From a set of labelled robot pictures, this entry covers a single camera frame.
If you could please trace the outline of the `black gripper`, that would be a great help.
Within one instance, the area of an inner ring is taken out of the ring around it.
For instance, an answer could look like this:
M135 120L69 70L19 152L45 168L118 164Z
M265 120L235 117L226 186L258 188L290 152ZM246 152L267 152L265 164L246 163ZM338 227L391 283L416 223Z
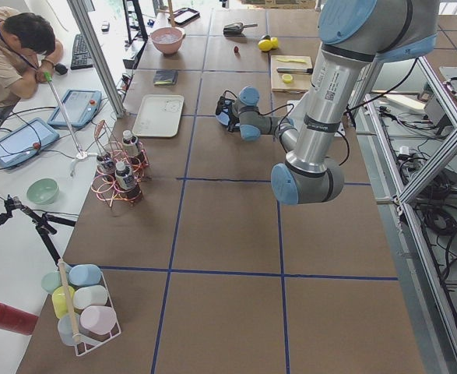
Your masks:
M225 128L228 132L239 131L239 118L237 112L234 110L234 104L237 99L237 95L230 90L225 90L221 95L216 104L215 116L221 111L225 111L230 116L230 124Z

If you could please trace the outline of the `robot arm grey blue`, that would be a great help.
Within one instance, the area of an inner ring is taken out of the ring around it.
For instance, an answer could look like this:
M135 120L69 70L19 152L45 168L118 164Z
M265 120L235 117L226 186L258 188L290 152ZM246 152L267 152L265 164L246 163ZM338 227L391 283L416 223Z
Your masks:
M437 1L328 1L318 21L322 42L311 86L302 98L299 122L263 115L259 92L246 86L235 99L221 96L216 118L246 141L279 138L285 161L272 168L271 185L280 203L323 203L342 191L344 175L327 152L339 128L360 71L372 62L418 58L434 49Z

